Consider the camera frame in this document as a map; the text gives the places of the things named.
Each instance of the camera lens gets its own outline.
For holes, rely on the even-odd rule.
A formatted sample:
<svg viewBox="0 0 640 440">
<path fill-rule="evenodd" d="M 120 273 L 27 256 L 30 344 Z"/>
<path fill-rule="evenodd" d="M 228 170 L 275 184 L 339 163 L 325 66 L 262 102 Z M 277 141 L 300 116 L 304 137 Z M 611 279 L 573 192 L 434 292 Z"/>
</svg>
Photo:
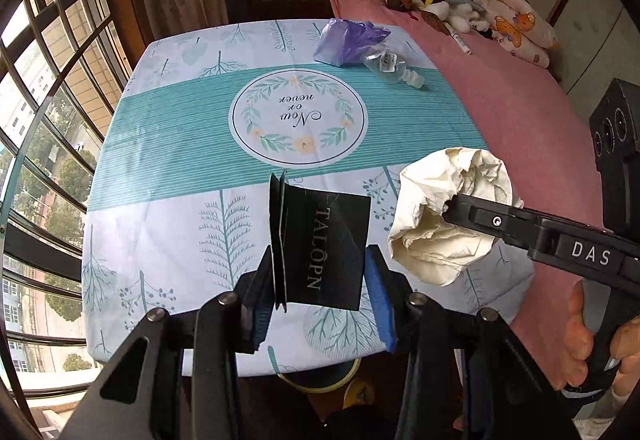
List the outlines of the camera lens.
<svg viewBox="0 0 640 440">
<path fill-rule="evenodd" d="M 604 121 L 602 144 L 603 144 L 604 150 L 607 153 L 611 153 L 613 151 L 613 147 L 616 144 L 616 141 L 614 140 L 614 137 L 613 137 L 613 126 L 611 125 L 611 121 L 609 121 L 609 119 L 605 119 Z"/>
<path fill-rule="evenodd" d="M 602 137 L 596 131 L 596 134 L 593 136 L 593 143 L 596 146 L 596 156 L 599 157 L 602 155 Z"/>
<path fill-rule="evenodd" d="M 614 120 L 616 122 L 616 133 L 618 138 L 621 141 L 624 141 L 626 139 L 626 119 L 625 114 L 622 113 L 620 108 L 616 108 L 616 116 L 614 117 Z"/>
</svg>

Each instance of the sticker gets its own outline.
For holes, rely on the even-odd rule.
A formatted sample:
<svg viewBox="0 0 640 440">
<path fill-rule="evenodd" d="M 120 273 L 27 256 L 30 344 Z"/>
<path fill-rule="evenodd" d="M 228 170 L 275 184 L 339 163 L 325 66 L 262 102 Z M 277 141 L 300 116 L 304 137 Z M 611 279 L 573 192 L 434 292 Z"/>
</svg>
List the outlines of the sticker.
<svg viewBox="0 0 640 440">
<path fill-rule="evenodd" d="M 245 85 L 228 116 L 229 130 L 246 153 L 293 169 L 344 159 L 360 146 L 368 121 L 363 100 L 347 83 L 293 68 Z"/>
<path fill-rule="evenodd" d="M 395 72 L 398 55 L 388 50 L 380 58 L 380 72 Z"/>
</svg>

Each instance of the clear plastic bottle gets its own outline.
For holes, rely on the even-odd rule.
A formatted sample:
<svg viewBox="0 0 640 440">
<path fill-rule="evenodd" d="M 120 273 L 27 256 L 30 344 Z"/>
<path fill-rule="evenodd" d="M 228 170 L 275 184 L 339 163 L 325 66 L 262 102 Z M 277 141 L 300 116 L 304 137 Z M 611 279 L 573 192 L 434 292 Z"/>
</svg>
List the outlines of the clear plastic bottle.
<svg viewBox="0 0 640 440">
<path fill-rule="evenodd" d="M 406 67 L 402 56 L 392 52 L 382 43 L 373 45 L 362 55 L 362 62 L 383 81 L 398 83 L 404 81 L 414 88 L 422 88 L 424 77 Z"/>
</svg>

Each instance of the human hand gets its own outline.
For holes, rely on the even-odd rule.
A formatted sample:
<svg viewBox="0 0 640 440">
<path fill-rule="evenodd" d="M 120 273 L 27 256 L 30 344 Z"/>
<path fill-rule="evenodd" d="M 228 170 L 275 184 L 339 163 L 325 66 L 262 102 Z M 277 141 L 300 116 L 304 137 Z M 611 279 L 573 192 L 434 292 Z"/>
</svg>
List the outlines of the human hand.
<svg viewBox="0 0 640 440">
<path fill-rule="evenodd" d="M 582 282 L 578 282 L 569 299 L 569 319 L 560 364 L 562 375 L 571 386 L 580 386 L 587 378 L 586 359 L 593 350 L 593 334 L 582 322 L 583 307 Z M 611 341 L 610 354 L 614 359 L 622 359 L 613 381 L 613 391 L 618 396 L 628 395 L 640 378 L 640 316 L 618 328 Z"/>
</svg>

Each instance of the bed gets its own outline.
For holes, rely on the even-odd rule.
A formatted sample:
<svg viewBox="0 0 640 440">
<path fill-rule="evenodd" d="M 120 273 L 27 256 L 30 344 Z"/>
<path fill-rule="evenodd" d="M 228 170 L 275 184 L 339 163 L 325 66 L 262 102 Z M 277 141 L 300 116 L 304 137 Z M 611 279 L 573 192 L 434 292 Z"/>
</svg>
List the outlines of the bed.
<svg viewBox="0 0 640 440">
<path fill-rule="evenodd" d="M 398 26 L 433 61 L 500 157 L 527 207 L 602 227 L 600 176 L 591 136 L 551 74 L 505 52 L 479 34 L 465 34 L 473 54 L 407 13 L 377 0 L 330 0 L 334 15 Z M 567 301 L 578 278 L 536 264 L 536 277 L 511 324 L 556 387 Z"/>
</svg>

